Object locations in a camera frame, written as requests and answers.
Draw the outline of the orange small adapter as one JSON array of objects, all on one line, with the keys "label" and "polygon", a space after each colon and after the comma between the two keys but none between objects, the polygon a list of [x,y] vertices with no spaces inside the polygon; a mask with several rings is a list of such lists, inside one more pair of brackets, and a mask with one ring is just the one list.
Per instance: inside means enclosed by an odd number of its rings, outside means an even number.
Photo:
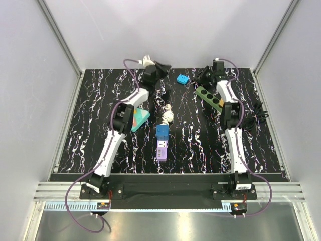
[{"label": "orange small adapter", "polygon": [[219,102],[219,106],[220,106],[220,107],[223,107],[223,105],[224,105],[224,102],[223,102],[223,100],[221,99],[220,102]]}]

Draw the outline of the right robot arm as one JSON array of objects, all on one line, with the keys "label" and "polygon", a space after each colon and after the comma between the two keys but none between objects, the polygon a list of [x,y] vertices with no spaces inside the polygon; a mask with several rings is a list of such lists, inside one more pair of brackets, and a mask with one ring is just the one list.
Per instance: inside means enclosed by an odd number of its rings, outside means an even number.
[{"label": "right robot arm", "polygon": [[231,86],[232,81],[238,78],[239,70],[236,68],[236,76],[228,80],[225,72],[225,62],[232,63],[230,60],[222,58],[213,60],[213,66],[203,68],[198,74],[196,82],[202,85],[211,83],[223,100],[220,124],[228,141],[231,161],[228,194],[234,199],[239,199],[246,191],[252,188],[252,181],[248,167],[245,164],[242,141],[244,105],[236,97]]}]

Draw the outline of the blue cube plug adapter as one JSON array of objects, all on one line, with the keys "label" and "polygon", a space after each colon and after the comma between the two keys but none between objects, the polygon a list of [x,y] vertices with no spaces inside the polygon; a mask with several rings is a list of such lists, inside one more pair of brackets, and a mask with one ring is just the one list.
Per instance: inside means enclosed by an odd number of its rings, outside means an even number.
[{"label": "blue cube plug adapter", "polygon": [[156,138],[158,141],[169,140],[169,125],[160,124],[156,126]]}]

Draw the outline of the light blue small adapter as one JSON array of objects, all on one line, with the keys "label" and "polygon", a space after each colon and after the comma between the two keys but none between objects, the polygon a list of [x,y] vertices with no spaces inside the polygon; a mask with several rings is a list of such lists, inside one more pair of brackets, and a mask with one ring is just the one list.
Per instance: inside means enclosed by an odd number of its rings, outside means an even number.
[{"label": "light blue small adapter", "polygon": [[189,82],[189,77],[179,74],[177,77],[177,83],[182,84],[182,85],[186,85]]}]

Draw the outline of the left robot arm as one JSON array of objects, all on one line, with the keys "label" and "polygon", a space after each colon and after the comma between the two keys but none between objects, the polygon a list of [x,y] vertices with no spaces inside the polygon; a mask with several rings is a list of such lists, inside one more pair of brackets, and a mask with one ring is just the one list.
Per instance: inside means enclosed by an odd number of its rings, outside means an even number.
[{"label": "left robot arm", "polygon": [[144,67],[141,82],[137,82],[137,88],[128,97],[116,103],[112,109],[109,119],[110,130],[104,147],[96,165],[89,172],[88,181],[86,181],[86,186],[98,199],[102,199],[108,194],[112,164],[122,140],[131,131],[135,108],[148,101],[155,91],[157,82],[166,77],[172,67],[157,61],[141,60],[139,64]]}]

